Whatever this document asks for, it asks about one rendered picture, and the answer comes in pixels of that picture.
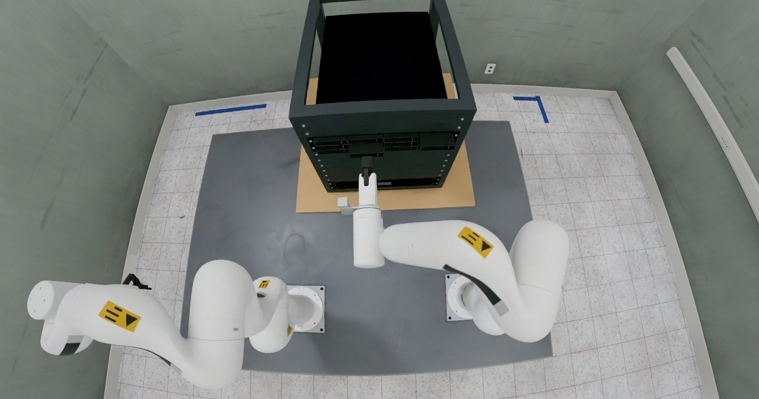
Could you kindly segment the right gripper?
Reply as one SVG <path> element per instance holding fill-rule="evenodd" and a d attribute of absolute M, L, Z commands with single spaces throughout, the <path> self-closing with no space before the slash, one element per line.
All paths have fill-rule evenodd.
<path fill-rule="evenodd" d="M 361 177 L 362 175 L 362 177 Z M 362 174 L 359 174 L 359 208 L 377 208 L 377 177 L 372 174 L 372 157 L 362 157 Z M 355 209 L 358 210 L 359 208 Z"/>

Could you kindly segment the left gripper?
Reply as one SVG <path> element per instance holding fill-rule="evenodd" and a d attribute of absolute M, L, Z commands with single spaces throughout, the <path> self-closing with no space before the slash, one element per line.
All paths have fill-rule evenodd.
<path fill-rule="evenodd" d="M 133 285 L 129 285 L 130 281 L 133 281 Z M 122 285 L 107 285 L 107 286 L 124 286 L 125 288 L 133 288 L 135 290 L 152 290 L 148 285 L 142 285 L 141 281 L 136 278 L 135 274 L 129 274 L 123 281 Z"/>

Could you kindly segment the tan flat wooden board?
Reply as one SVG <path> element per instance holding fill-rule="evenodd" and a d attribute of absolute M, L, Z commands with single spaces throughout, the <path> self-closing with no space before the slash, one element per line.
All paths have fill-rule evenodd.
<path fill-rule="evenodd" d="M 448 98 L 456 98 L 451 73 L 444 75 Z M 319 78 L 310 79 L 307 105 L 315 104 Z M 340 212 L 338 198 L 347 198 L 350 207 L 359 206 L 359 192 L 326 193 L 314 165 L 301 146 L 296 213 Z M 475 205 L 471 171 L 467 160 L 465 140 L 448 172 L 442 188 L 377 190 L 377 206 L 381 210 L 410 210 L 425 208 L 461 208 Z"/>

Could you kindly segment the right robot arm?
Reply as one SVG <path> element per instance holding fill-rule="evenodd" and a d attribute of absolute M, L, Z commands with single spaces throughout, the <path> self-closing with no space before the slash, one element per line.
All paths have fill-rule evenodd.
<path fill-rule="evenodd" d="M 338 207 L 342 215 L 353 213 L 354 266 L 381 267 L 385 256 L 461 274 L 448 288 L 448 305 L 487 334 L 534 342 L 553 328 L 569 255 L 567 232 L 557 223 L 536 219 L 524 224 L 508 253 L 497 236 L 472 222 L 384 229 L 377 208 L 350 207 L 347 198 L 338 198 Z"/>

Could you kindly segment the dark grey metal rack frame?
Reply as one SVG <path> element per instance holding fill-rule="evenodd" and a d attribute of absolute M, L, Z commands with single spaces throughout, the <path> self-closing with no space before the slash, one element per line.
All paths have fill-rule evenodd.
<path fill-rule="evenodd" d="M 349 153 L 318 154 L 314 138 L 453 132 L 454 150 L 383 150 L 384 157 L 372 158 L 377 190 L 442 188 L 477 111 L 447 2 L 430 0 L 429 13 L 325 17 L 323 4 L 346 1 L 355 0 L 309 1 L 288 120 L 326 193 L 359 191 L 362 161 Z M 458 98 L 447 97 L 438 24 Z M 317 96 L 316 104 L 306 105 L 315 30 L 321 47 Z"/>

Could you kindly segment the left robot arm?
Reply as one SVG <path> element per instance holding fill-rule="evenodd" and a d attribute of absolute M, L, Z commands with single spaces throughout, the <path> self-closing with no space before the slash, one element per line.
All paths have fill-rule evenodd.
<path fill-rule="evenodd" d="M 314 328 L 323 315 L 314 290 L 288 291 L 273 276 L 253 281 L 244 267 L 228 260 L 207 262 L 195 275 L 187 339 L 159 300 L 124 286 L 44 280 L 29 294 L 27 309 L 32 318 L 45 319 L 40 343 L 48 353 L 78 353 L 93 339 L 137 347 L 208 390 L 238 378 L 245 337 L 259 352 L 278 352 L 294 330 Z"/>

